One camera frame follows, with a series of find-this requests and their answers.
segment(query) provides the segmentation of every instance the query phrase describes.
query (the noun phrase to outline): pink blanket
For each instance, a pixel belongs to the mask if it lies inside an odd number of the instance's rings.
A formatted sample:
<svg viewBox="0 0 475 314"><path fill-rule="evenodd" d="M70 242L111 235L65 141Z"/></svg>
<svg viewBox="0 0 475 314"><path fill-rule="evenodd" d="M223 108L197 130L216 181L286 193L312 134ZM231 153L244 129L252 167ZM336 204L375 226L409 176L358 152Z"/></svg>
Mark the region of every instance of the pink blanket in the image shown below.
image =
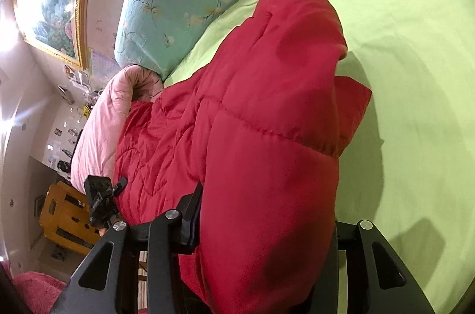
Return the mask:
<svg viewBox="0 0 475 314"><path fill-rule="evenodd" d="M87 120L71 162L71 183L84 190L88 175L112 178L115 149L131 102L154 102L163 84L158 75L138 65L127 66L107 84Z"/></svg>

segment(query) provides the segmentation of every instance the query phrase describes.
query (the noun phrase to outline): green bed sheet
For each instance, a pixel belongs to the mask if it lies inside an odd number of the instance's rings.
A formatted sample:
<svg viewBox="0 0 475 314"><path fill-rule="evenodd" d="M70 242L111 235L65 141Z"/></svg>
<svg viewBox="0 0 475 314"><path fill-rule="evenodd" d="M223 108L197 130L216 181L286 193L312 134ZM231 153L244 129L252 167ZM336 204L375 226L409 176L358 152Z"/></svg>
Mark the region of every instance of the green bed sheet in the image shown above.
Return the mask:
<svg viewBox="0 0 475 314"><path fill-rule="evenodd" d="M208 63L257 1L213 22L165 86ZM475 277L475 2L329 1L349 50L337 74L373 90L341 157L337 218L374 221L449 313Z"/></svg>

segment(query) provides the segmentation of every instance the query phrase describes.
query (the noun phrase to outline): wooden chair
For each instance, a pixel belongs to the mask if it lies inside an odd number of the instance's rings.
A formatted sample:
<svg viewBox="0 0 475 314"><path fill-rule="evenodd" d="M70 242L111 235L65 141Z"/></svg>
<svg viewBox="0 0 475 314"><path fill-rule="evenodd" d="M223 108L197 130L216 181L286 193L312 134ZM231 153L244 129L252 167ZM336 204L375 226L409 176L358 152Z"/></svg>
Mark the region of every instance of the wooden chair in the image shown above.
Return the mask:
<svg viewBox="0 0 475 314"><path fill-rule="evenodd" d="M62 182L49 187L39 223L49 240L82 255L101 238L89 225L86 196Z"/></svg>

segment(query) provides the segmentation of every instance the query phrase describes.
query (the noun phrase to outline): red quilt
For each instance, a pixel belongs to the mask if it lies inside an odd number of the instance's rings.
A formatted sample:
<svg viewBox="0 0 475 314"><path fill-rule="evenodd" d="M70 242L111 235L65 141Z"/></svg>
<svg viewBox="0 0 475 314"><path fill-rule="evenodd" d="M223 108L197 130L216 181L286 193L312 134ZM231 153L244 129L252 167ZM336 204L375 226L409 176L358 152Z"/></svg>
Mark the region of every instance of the red quilt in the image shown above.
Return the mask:
<svg viewBox="0 0 475 314"><path fill-rule="evenodd" d="M308 295L334 225L338 157L370 90L335 77L346 44L327 0L260 0L206 67L136 102L117 146L118 206L153 220L204 186L183 281L213 313L285 313Z"/></svg>

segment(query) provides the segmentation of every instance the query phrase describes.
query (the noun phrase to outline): metal screw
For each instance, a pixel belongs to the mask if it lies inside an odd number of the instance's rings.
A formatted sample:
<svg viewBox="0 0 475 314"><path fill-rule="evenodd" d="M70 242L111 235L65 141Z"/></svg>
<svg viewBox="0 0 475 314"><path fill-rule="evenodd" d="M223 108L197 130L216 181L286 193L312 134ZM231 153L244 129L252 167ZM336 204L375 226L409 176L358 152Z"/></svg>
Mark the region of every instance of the metal screw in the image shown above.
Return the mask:
<svg viewBox="0 0 475 314"><path fill-rule="evenodd" d="M371 223L371 221L369 221L369 220L362 220L360 222L360 225L361 225L362 229L366 229L366 230L369 230L369 229L373 228L373 223Z"/></svg>
<svg viewBox="0 0 475 314"><path fill-rule="evenodd" d="M122 231L123 229L125 229L125 227L127 227L127 223L125 223L125 221L122 221L122 220L116 221L114 225L112 226L114 231Z"/></svg>
<svg viewBox="0 0 475 314"><path fill-rule="evenodd" d="M170 209L165 212L165 217L170 220L176 219L178 216L180 216L180 212L178 212L176 209Z"/></svg>

